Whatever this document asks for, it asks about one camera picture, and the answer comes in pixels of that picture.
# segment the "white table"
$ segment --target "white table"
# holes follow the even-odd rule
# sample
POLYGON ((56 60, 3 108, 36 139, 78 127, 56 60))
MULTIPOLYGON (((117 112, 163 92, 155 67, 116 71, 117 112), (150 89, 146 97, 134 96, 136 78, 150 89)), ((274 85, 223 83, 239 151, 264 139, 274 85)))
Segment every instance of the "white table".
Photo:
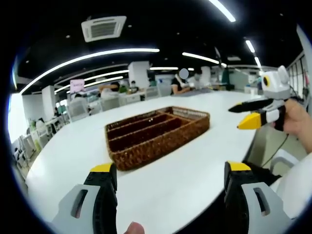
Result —
POLYGON ((160 97, 86 117, 63 127, 45 146, 28 173, 31 204, 51 221, 58 203, 92 167, 110 162, 103 127, 111 122, 166 106, 211 114, 210 129, 167 156, 135 171, 117 173, 117 232, 132 222, 147 234, 178 231, 215 200, 223 189, 224 162, 242 161, 255 130, 239 130, 247 113, 227 110, 250 95, 219 91, 192 97, 160 97))

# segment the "air conditioning vent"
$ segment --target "air conditioning vent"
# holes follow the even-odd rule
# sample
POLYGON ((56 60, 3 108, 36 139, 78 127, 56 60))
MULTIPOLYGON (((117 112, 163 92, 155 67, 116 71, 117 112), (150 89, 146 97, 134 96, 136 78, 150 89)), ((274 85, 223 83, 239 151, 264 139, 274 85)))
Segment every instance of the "air conditioning vent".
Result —
POLYGON ((230 56, 228 57, 228 61, 241 61, 240 57, 237 56, 230 56))
POLYGON ((120 37, 127 17, 116 16, 92 19, 81 23, 84 40, 91 42, 120 37))

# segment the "ceiling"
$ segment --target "ceiling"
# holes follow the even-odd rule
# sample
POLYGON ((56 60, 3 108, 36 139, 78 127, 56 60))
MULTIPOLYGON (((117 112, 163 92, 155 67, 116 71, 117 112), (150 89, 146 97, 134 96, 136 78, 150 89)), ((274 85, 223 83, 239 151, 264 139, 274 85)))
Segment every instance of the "ceiling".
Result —
MULTIPOLYGON (((35 18, 18 54, 18 76, 34 79, 65 61, 121 48, 158 48, 159 53, 129 53, 86 59, 58 69, 24 94, 74 74, 99 67, 149 60, 153 66, 200 67, 213 63, 182 52, 216 59, 215 47, 226 64, 256 65, 245 40, 249 39, 264 66, 289 65, 302 51, 296 21, 282 0, 219 0, 235 17, 230 22, 208 0, 63 1, 45 6, 35 18), (86 43, 81 23, 91 16, 126 16, 119 38, 86 43), (228 61, 238 56, 241 61, 228 61)), ((96 71, 86 78, 127 66, 96 71)), ((20 91, 24 85, 18 84, 20 91)))

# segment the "pink sign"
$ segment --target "pink sign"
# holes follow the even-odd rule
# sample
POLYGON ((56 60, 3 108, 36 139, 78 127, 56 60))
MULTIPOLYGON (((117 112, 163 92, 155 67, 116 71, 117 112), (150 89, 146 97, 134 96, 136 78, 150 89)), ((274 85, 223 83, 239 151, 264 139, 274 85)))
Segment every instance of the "pink sign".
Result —
POLYGON ((78 93, 84 91, 84 80, 83 79, 72 79, 70 81, 70 93, 78 93))

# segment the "woven tray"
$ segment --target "woven tray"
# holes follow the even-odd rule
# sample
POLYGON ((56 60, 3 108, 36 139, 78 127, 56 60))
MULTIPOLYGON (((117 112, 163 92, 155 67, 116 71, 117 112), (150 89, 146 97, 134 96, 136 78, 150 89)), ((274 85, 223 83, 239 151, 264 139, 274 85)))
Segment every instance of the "woven tray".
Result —
POLYGON ((167 107, 105 126, 110 158, 121 171, 146 165, 209 129, 206 112, 167 107))

